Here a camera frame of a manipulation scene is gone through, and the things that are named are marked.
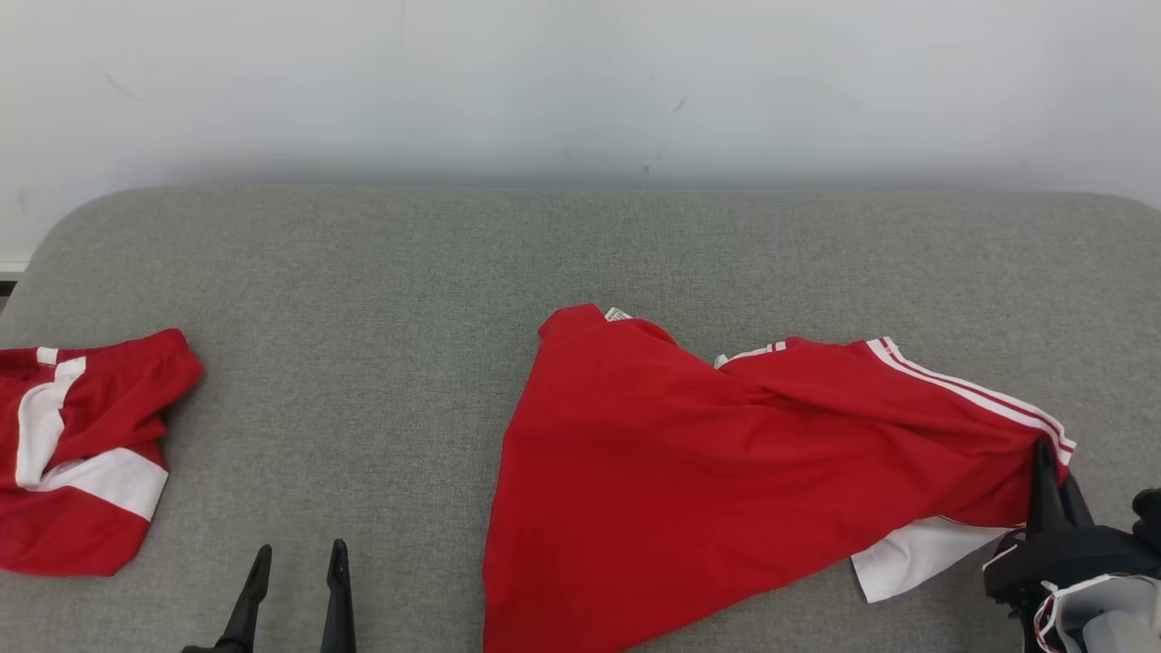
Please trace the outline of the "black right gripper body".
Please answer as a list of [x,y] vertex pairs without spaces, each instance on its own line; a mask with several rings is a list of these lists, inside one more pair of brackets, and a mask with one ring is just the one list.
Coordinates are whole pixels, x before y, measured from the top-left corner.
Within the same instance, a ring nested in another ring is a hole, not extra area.
[[1161,580],[1161,553],[1138,537],[1108,526],[1027,534],[1018,529],[1000,537],[985,565],[985,595],[1029,619],[1050,590],[1103,575]]

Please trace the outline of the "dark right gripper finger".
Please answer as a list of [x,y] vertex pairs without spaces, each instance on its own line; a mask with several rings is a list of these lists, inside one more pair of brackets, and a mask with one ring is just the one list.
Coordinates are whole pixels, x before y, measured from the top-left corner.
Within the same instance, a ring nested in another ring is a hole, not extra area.
[[1063,531],[1057,447],[1046,439],[1033,446],[1033,468],[1029,485],[1027,534],[1046,536]]
[[1086,496],[1079,489],[1077,478],[1072,472],[1068,473],[1061,486],[1061,508],[1070,528],[1089,529],[1096,526]]

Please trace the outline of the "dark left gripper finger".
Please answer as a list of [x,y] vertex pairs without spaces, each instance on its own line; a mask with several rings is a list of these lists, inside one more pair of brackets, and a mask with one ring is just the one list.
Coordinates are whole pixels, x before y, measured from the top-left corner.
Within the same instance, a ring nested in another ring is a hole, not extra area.
[[327,587],[330,600],[320,653],[356,653],[349,555],[344,539],[333,541],[327,567]]
[[253,653],[259,608],[267,596],[271,571],[272,546],[266,544],[258,550],[250,566],[228,627],[217,641],[217,653]]

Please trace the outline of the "red white basketball shorts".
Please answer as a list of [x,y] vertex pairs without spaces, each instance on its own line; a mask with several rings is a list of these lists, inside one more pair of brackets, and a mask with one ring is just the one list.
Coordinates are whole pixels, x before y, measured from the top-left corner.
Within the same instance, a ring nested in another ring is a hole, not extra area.
[[163,410],[201,375],[176,329],[0,350],[0,571],[111,576],[132,562],[170,480]]

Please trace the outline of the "red Bulls basketball jersey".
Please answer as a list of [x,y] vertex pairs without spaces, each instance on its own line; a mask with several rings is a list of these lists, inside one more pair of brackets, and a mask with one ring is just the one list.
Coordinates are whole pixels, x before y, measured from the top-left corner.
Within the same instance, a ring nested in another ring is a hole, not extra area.
[[707,363],[662,326],[564,308],[504,435],[484,653],[621,653],[842,561],[896,598],[1029,517],[1027,402],[888,337]]

